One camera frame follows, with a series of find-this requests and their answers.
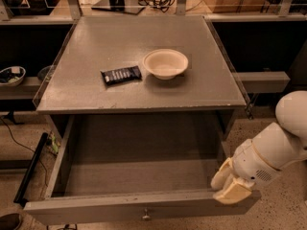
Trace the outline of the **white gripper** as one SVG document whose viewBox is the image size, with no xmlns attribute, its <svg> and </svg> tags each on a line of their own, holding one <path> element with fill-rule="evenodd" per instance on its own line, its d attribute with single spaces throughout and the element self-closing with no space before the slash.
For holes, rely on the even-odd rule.
<svg viewBox="0 0 307 230">
<path fill-rule="evenodd" d="M 251 195 L 254 185 L 267 186 L 280 175 L 279 170 L 261 158 L 252 140 L 247 139 L 213 176 L 211 187 L 216 190 L 213 198 L 226 205 L 238 203 Z"/>
</svg>

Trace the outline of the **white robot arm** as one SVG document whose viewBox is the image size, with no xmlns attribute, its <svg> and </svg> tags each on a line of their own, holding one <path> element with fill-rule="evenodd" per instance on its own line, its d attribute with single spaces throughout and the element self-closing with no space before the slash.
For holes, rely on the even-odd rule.
<svg viewBox="0 0 307 230">
<path fill-rule="evenodd" d="M 211 180 L 213 198 L 235 204 L 253 188 L 272 183 L 294 162 L 307 159 L 307 91 L 294 91 L 280 99 L 276 121 L 241 144 Z"/>
</svg>

